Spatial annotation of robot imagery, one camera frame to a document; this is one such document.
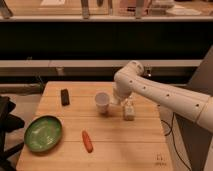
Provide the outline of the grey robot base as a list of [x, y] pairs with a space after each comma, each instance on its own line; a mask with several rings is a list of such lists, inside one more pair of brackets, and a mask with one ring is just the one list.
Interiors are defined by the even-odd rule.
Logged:
[[[213, 95], [213, 45], [186, 85], [189, 90]], [[212, 134], [177, 115], [184, 147], [192, 171], [204, 171]]]

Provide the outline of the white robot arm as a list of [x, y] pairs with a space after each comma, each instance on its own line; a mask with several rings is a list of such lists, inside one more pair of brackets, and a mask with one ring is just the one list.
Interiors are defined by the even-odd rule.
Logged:
[[213, 133], [213, 96], [148, 80], [143, 72], [142, 64], [132, 60], [114, 74], [117, 104], [137, 93]]

